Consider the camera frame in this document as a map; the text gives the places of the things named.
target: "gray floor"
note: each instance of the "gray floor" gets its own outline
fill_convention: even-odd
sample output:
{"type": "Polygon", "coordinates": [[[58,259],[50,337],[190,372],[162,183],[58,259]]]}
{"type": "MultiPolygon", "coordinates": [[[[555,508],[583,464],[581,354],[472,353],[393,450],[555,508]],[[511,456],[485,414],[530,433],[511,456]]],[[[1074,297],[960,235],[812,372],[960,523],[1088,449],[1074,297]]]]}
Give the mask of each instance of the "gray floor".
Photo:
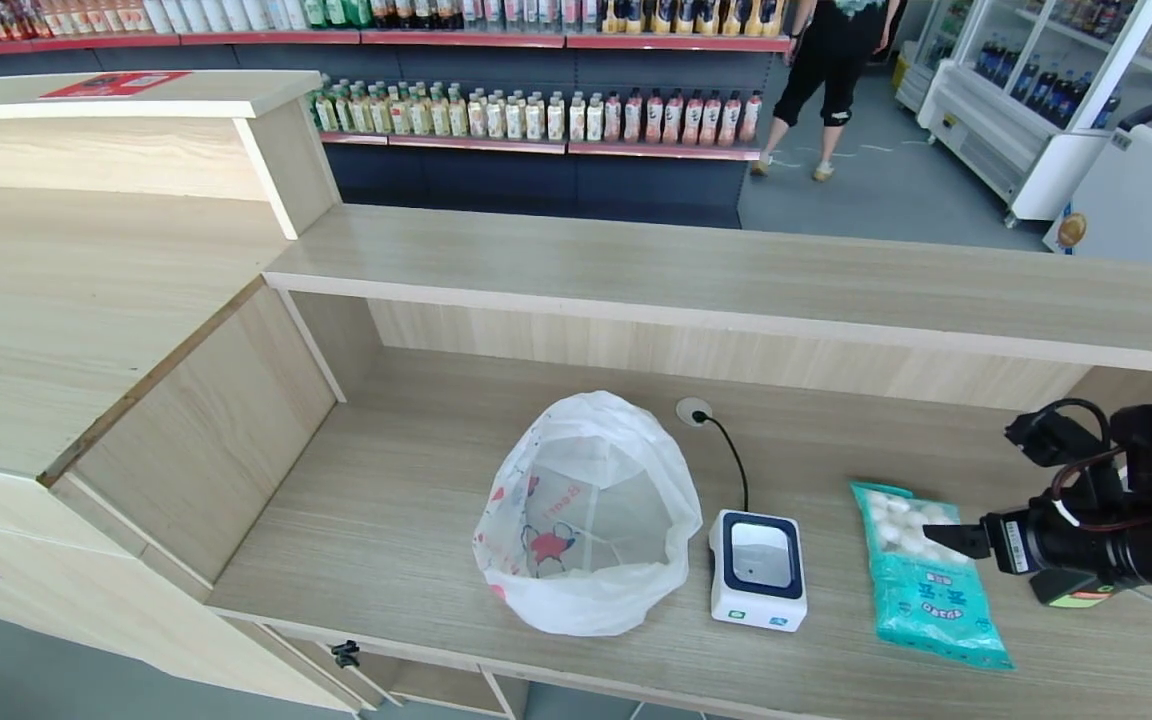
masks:
{"type": "MultiPolygon", "coordinates": [[[[773,78],[782,86],[783,70],[773,78]]],[[[741,197],[748,229],[826,236],[1041,250],[1041,223],[1002,227],[1002,202],[892,99],[886,73],[861,83],[836,176],[810,179],[819,147],[819,97],[776,154],[772,177],[750,179],[741,197]]],[[[764,115],[764,123],[771,113],[764,115]]],[[[634,702],[532,685],[529,720],[627,719],[634,702]]],[[[0,623],[0,719],[29,720],[334,720],[338,712],[189,683],[141,661],[76,646],[0,623]]],[[[408,703],[374,720],[470,720],[465,712],[408,703]]],[[[692,712],[649,706],[641,720],[695,720],[692,712]]]]}
{"type": "MultiPolygon", "coordinates": [[[[768,104],[785,88],[787,71],[776,63],[768,104]]],[[[854,118],[835,153],[835,176],[812,181],[820,158],[820,100],[808,103],[799,126],[790,129],[773,156],[772,174],[748,179],[741,192],[742,227],[755,232],[796,232],[947,245],[1041,250],[1046,223],[1002,227],[1001,199],[941,145],[910,111],[896,105],[886,69],[861,78],[854,118]]],[[[760,124],[767,137],[771,108],[760,124]]]]}

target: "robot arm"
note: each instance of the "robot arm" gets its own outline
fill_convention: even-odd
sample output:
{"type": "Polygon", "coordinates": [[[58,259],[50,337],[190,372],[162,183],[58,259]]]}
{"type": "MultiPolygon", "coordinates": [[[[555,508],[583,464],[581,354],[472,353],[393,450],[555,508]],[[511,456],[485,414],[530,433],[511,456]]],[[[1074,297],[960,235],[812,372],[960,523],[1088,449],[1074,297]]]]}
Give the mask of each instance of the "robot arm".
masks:
{"type": "Polygon", "coordinates": [[[1100,407],[1069,397],[1018,416],[1005,435],[1034,464],[1060,468],[1051,487],[977,524],[925,525],[923,533],[978,560],[992,552],[998,569],[1014,575],[1055,568],[1116,588],[1152,584],[1152,406],[1107,419],[1100,407]],[[1101,437],[1058,414],[1067,406],[1096,415],[1101,437]]]}

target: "black cable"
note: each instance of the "black cable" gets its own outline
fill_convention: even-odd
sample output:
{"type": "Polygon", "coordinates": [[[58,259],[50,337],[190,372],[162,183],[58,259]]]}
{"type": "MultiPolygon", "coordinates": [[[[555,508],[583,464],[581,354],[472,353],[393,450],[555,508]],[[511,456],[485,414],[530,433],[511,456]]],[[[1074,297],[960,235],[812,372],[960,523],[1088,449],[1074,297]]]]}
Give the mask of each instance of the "black cable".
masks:
{"type": "Polygon", "coordinates": [[[1101,446],[1105,446],[1106,450],[1112,447],[1111,419],[1106,418],[1105,410],[1101,410],[1094,402],[1083,400],[1083,397],[1061,397],[1039,410],[1038,416],[1041,418],[1046,414],[1054,414],[1061,407],[1082,407],[1083,410],[1096,416],[1096,424],[1101,427],[1101,446]]]}
{"type": "Polygon", "coordinates": [[[745,464],[740,461],[740,452],[736,452],[736,445],[732,441],[730,434],[727,434],[727,429],[723,427],[722,423],[719,423],[717,418],[705,414],[703,410],[696,410],[691,414],[691,419],[698,423],[713,423],[718,425],[718,429],[723,433],[723,439],[727,441],[727,447],[732,448],[732,456],[736,458],[736,468],[740,469],[740,486],[741,491],[745,493],[745,502],[742,503],[741,510],[749,511],[749,478],[745,477],[745,464]]]}

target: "black pants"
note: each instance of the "black pants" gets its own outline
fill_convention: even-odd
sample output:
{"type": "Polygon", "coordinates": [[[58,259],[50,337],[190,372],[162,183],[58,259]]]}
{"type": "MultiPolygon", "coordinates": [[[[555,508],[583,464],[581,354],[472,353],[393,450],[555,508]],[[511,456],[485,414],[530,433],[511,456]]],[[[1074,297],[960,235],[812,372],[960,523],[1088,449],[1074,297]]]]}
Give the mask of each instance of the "black pants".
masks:
{"type": "Polygon", "coordinates": [[[799,111],[803,104],[814,94],[824,83],[824,105],[820,118],[826,127],[842,127],[851,119],[851,99],[856,82],[865,71],[872,50],[864,53],[838,54],[828,50],[824,41],[813,41],[809,36],[803,38],[803,47],[794,60],[790,69],[790,81],[785,83],[781,100],[772,109],[774,118],[785,120],[787,126],[799,123],[799,111]]]}

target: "cotton ball bag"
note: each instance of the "cotton ball bag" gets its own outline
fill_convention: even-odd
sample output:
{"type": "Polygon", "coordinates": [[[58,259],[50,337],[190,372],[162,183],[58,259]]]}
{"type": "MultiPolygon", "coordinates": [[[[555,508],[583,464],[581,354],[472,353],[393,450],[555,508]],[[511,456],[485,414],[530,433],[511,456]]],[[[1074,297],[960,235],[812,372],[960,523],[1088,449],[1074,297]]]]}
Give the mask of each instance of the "cotton ball bag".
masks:
{"type": "Polygon", "coordinates": [[[855,482],[874,582],[878,639],[992,670],[1011,670],[972,559],[931,541],[923,525],[955,525],[954,505],[855,482]]]}

